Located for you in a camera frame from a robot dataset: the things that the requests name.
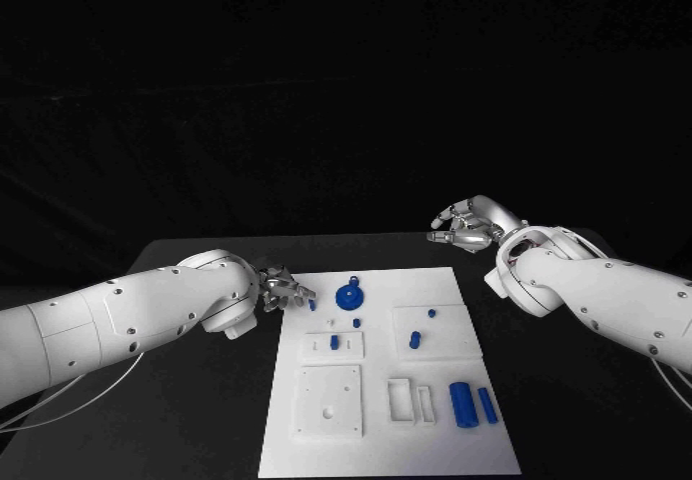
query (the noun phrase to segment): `blue part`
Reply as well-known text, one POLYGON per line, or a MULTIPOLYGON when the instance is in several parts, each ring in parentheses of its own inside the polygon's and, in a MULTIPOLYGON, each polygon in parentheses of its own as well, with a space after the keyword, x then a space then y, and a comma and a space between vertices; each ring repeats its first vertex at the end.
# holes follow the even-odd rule
POLYGON ((456 382, 450 385, 451 406, 454 407, 454 417, 457 418, 457 427, 473 428, 479 426, 479 416, 476 415, 476 406, 473 405, 471 389, 464 382, 456 382))
POLYGON ((336 304, 343 310, 355 310, 363 304, 363 291, 358 277, 350 277, 349 284, 336 291, 336 304))
POLYGON ((411 343, 408 344, 411 348, 418 348, 421 346, 421 332, 414 332, 411 334, 411 343))
POLYGON ((490 401, 490 394, 487 388, 479 388, 480 403, 483 404, 483 410, 486 411, 486 418, 489 423, 497 423, 497 415, 494 414, 493 402, 490 401))

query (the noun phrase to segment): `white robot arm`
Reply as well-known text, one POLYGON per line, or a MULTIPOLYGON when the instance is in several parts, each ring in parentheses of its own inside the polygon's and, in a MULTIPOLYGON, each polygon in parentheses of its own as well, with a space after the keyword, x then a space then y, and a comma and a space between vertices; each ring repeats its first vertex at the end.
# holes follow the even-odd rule
POLYGON ((567 304, 600 335, 685 372, 692 372, 692 282, 630 262, 607 258, 562 227, 532 227, 479 195, 445 209, 428 240, 467 251, 499 244, 486 282, 532 315, 567 304))
POLYGON ((176 340, 202 323, 238 338, 265 311, 316 294, 288 270, 258 270, 225 250, 0 312, 0 408, 176 340))

